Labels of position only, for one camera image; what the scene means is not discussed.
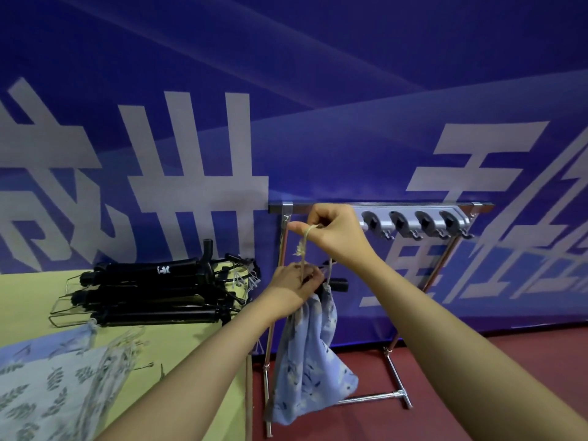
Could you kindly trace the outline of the person's left hand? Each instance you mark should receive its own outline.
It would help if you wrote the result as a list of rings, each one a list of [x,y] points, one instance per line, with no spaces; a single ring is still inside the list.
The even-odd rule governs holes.
[[[299,295],[302,281],[301,262],[278,267],[268,287],[259,296],[262,308],[273,321],[294,313],[307,301]]]

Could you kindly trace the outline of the black folded umbrella with logo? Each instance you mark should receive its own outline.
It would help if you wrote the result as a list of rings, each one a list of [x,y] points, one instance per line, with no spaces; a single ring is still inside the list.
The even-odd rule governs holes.
[[[204,276],[211,280],[214,272],[211,266],[214,242],[205,239],[202,258],[192,258],[159,263],[99,263],[90,272],[79,277],[81,286],[113,285],[117,283],[170,279],[172,277]]]

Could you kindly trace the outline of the grey hook holder rail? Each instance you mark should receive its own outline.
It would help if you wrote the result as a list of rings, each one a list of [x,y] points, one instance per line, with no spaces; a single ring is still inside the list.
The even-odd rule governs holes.
[[[473,217],[459,204],[356,203],[351,207],[365,232],[386,240],[473,238]]]

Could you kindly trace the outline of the blue banner with white print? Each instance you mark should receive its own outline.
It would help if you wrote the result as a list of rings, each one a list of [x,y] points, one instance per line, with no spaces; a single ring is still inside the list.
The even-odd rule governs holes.
[[[0,274],[271,271],[274,201],[494,203],[433,298],[588,320],[588,0],[0,0]]]

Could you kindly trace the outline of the white leaf print cloth bag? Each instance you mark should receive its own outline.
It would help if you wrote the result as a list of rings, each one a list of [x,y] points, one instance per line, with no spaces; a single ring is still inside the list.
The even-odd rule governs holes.
[[[143,332],[0,368],[0,441],[93,441],[135,367]]]

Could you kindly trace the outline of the person's right hand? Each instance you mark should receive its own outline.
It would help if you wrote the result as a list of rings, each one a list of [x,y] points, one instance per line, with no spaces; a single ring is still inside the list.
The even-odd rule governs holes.
[[[306,239],[356,274],[379,258],[349,205],[317,203],[306,223],[320,224],[322,230],[322,236],[306,236]]]

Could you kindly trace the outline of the pale blue cloth bag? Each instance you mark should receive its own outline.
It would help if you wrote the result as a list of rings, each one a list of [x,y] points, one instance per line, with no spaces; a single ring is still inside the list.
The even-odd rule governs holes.
[[[68,353],[83,353],[93,347],[97,330],[96,323],[90,321],[68,330],[0,347],[0,376],[19,370],[26,363]]]

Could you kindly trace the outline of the blue floral drawstring bag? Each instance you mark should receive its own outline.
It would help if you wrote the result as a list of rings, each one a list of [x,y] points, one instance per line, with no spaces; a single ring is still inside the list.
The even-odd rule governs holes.
[[[325,280],[286,319],[263,419],[289,425],[295,419],[338,404],[357,390],[359,379],[330,345],[337,325],[332,291],[333,259]]]

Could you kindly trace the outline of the person's right forearm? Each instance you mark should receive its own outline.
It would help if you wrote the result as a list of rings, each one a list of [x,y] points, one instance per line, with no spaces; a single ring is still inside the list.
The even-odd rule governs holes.
[[[382,259],[357,275],[473,441],[588,441],[588,421]]]

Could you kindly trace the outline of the person's left forearm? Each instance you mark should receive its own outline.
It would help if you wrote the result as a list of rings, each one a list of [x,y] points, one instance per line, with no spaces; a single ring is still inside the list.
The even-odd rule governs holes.
[[[255,342],[300,306],[267,290],[207,338],[95,441],[202,441]]]

